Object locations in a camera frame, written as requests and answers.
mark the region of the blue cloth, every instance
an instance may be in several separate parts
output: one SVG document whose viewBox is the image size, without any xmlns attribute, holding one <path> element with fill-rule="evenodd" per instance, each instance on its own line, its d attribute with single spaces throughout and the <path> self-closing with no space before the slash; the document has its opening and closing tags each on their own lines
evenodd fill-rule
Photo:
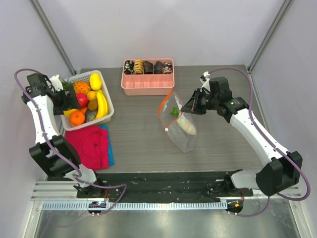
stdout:
<svg viewBox="0 0 317 238">
<path fill-rule="evenodd" d="M 109 156 L 109 166 L 114 165 L 114 160 L 113 160 L 113 154 L 112 154 L 112 148 L 111 148 L 111 141 L 110 141 L 110 135 L 109 135 L 109 130 L 108 130 L 108 126 L 107 125 L 100 125 L 99 126 L 101 129 L 105 129 L 108 131 L 108 143 L 109 143 L 109 147 L 108 147 L 108 156 Z"/>
</svg>

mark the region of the white wall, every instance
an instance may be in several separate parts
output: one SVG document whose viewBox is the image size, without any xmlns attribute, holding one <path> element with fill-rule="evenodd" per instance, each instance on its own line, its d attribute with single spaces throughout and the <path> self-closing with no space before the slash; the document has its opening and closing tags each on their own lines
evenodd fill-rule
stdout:
<svg viewBox="0 0 317 238">
<path fill-rule="evenodd" d="M 127 58 L 248 65 L 283 0 L 40 0 L 76 69 Z"/>
<path fill-rule="evenodd" d="M 27 0 L 0 1 L 0 34 L 0 236 L 20 238 L 35 181 L 44 173 L 29 156 L 33 119 L 13 74 L 23 67 L 65 77 L 70 72 Z"/>
<path fill-rule="evenodd" d="M 296 0 L 254 70 L 273 135 L 303 156 L 312 193 L 302 206 L 317 236 L 317 1 Z"/>
</svg>

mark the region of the wooden tabletop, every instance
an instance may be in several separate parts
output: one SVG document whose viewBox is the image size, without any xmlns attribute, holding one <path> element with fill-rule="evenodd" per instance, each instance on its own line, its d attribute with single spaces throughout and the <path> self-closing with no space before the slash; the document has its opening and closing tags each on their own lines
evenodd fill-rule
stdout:
<svg viewBox="0 0 317 238">
<path fill-rule="evenodd" d="M 194 89 L 201 87 L 199 77 L 205 71 L 222 66 L 176 66 L 175 91 L 184 102 Z M 233 67 L 246 71 L 244 65 Z M 87 72 L 94 69 L 82 69 Z M 197 144 L 183 153 L 168 138 L 158 119 L 158 108 L 165 96 L 126 96 L 121 88 L 122 68 L 97 68 L 106 82 L 114 115 L 109 126 L 114 165 L 99 173 L 114 172 L 180 172 L 260 169 L 260 160 L 244 137 L 214 111 L 204 116 L 193 115 Z M 215 72 L 229 81 L 233 97 L 250 99 L 247 79 L 232 70 Z M 262 122 L 258 105 L 254 113 Z"/>
</svg>

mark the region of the pink tray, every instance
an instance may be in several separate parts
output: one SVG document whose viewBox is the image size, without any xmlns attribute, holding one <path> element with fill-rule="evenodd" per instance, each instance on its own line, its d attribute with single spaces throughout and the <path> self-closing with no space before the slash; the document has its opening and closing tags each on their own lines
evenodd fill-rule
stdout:
<svg viewBox="0 0 317 238">
<path fill-rule="evenodd" d="M 151 62 L 153 65 L 157 61 L 162 63 L 172 63 L 172 74 L 133 74 L 128 75 L 122 70 L 121 87 L 127 96 L 140 95 L 167 95 L 175 85 L 174 81 L 174 61 L 172 59 L 142 59 Z"/>
</svg>

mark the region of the apple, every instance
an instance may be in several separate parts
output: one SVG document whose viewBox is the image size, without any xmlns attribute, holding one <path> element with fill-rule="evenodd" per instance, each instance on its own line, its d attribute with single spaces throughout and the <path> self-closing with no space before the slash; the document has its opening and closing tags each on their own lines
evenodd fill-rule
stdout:
<svg viewBox="0 0 317 238">
<path fill-rule="evenodd" d="M 77 97 L 77 101 L 79 102 L 79 105 L 81 106 L 81 108 L 84 108 L 88 105 L 89 99 L 87 98 L 87 96 L 85 94 L 77 93 L 76 97 Z"/>
</svg>

